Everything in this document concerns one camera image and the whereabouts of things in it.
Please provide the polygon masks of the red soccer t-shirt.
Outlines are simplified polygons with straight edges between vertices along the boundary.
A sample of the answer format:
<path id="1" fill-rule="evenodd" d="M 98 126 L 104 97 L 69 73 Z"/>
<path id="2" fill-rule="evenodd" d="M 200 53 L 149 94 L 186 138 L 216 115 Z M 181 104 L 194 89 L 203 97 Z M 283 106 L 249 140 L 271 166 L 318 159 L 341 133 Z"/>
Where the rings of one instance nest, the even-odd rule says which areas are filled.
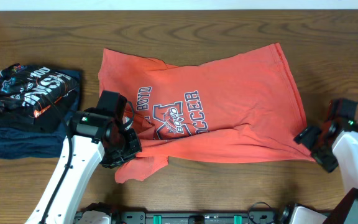
<path id="1" fill-rule="evenodd" d="M 173 157 L 213 163 L 310 160 L 294 141 L 303 103 L 280 44 L 196 66 L 105 49 L 101 91 L 130 102 L 142 150 L 121 165 L 118 183 L 143 181 Z"/>

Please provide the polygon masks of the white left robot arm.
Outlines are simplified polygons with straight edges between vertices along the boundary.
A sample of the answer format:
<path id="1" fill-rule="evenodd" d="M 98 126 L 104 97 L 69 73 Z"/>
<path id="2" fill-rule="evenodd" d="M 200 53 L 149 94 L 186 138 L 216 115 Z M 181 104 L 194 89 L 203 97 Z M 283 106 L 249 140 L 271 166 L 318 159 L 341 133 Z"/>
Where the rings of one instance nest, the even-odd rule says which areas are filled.
<path id="1" fill-rule="evenodd" d="M 131 102 L 103 91 L 94 108 L 77 111 L 65 124 L 67 138 L 51 179 L 28 223 L 120 223 L 120 213 L 103 203 L 84 211 L 79 204 L 97 166 L 115 168 L 141 152 L 140 140 L 124 110 Z"/>

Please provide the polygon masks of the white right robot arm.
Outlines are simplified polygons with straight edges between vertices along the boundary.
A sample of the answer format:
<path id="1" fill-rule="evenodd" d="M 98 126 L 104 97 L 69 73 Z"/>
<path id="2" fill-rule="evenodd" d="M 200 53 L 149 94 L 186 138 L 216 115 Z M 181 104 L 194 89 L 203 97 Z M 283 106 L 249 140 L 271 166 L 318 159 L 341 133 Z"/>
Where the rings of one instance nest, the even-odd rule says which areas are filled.
<path id="1" fill-rule="evenodd" d="M 345 196 L 328 215 L 299 204 L 283 214 L 283 223 L 358 223 L 358 101 L 331 100 L 322 126 L 308 126 L 295 138 L 326 171 L 339 169 Z"/>

